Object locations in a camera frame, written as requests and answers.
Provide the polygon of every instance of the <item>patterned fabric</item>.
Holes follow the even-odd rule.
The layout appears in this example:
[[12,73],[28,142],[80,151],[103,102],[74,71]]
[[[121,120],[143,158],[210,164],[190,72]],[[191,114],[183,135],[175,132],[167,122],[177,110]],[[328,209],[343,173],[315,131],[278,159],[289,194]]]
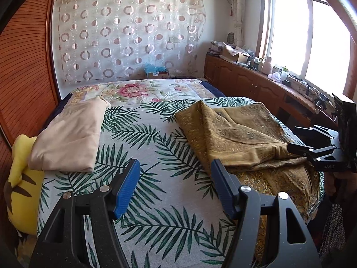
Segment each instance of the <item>patterned fabric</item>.
[[319,251],[320,258],[324,260],[326,256],[336,249],[342,250],[345,243],[342,208],[339,204],[333,204],[325,224],[323,241]]
[[[277,195],[285,191],[304,220],[318,201],[319,174],[305,157],[290,154],[292,140],[262,103],[211,109],[202,101],[176,114],[176,120],[207,174],[210,162],[220,159],[229,173],[257,191]],[[266,217],[256,245],[256,258],[264,251]]]
[[242,47],[244,45],[244,37],[243,37],[243,29],[242,29],[244,9],[245,9],[245,0],[232,0],[234,44],[239,47]]
[[[107,109],[95,171],[45,173],[38,233],[63,193],[91,193],[109,184],[130,158],[136,158],[142,168],[139,183],[126,214],[115,223],[129,264],[133,268],[222,264],[235,223],[223,213],[213,182],[174,116],[197,101],[149,102]],[[241,97],[203,101],[213,108],[254,103]],[[88,217],[85,232],[92,267],[99,267]]]
[[214,97],[200,82],[181,79],[135,80],[85,86],[73,92],[66,107],[96,96],[102,96],[112,106]]
[[194,75],[203,0],[55,0],[54,61],[67,84],[143,73],[146,63]]

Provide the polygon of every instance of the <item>blue gripper pad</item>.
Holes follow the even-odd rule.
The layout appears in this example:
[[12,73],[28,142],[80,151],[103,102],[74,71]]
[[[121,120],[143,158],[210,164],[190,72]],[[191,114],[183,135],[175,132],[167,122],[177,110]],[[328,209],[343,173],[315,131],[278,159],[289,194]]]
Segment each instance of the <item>blue gripper pad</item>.
[[126,178],[116,195],[116,204],[114,209],[115,216],[119,219],[122,214],[126,213],[131,197],[133,196],[136,184],[140,177],[140,163],[138,160],[132,165]]
[[211,163],[211,176],[223,209],[231,220],[238,218],[236,203],[240,182],[234,174],[229,174],[219,159]]

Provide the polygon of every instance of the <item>white wall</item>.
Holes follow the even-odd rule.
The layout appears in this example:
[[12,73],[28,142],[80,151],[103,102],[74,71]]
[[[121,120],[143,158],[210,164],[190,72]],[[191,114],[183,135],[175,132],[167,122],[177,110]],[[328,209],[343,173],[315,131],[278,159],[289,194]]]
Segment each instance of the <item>white wall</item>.
[[244,44],[254,52],[258,41],[260,4],[261,0],[246,0],[245,4],[243,21]]
[[[207,19],[203,34],[199,41],[199,49],[197,53],[197,77],[203,76],[205,56],[210,47],[211,40],[227,41],[227,34],[229,33],[229,16],[231,12],[231,6],[227,0],[203,0],[203,3],[205,5]],[[55,68],[58,69],[59,67],[61,67],[61,65],[57,65],[55,61]],[[58,74],[57,77],[61,75],[60,69],[56,74]],[[64,98],[69,92],[79,87],[79,85],[64,85],[63,81],[58,79],[58,87],[60,89],[61,97]]]

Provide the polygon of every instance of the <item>yellow plush toy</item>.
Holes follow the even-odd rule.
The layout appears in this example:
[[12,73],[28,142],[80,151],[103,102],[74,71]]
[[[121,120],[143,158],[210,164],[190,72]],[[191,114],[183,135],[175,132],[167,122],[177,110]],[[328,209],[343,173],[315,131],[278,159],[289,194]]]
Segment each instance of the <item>yellow plush toy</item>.
[[19,135],[12,146],[12,166],[4,186],[8,218],[14,227],[36,235],[37,215],[44,172],[31,170],[27,158],[37,137]]

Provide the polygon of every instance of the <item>cabinet door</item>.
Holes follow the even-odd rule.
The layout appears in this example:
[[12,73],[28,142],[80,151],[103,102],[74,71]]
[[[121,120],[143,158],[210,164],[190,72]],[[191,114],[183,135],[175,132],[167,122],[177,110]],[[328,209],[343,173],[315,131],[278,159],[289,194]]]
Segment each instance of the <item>cabinet door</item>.
[[278,114],[279,106],[284,94],[281,88],[262,84],[257,91],[257,102],[262,102],[273,115]]
[[255,100],[255,86],[256,82],[253,77],[246,75],[238,75],[238,82],[236,83],[235,96],[247,97]]
[[215,79],[215,71],[216,63],[209,57],[206,57],[205,70],[203,73],[210,84],[212,84]]
[[237,82],[237,74],[231,66],[221,66],[219,72],[218,89],[227,97],[233,97]]

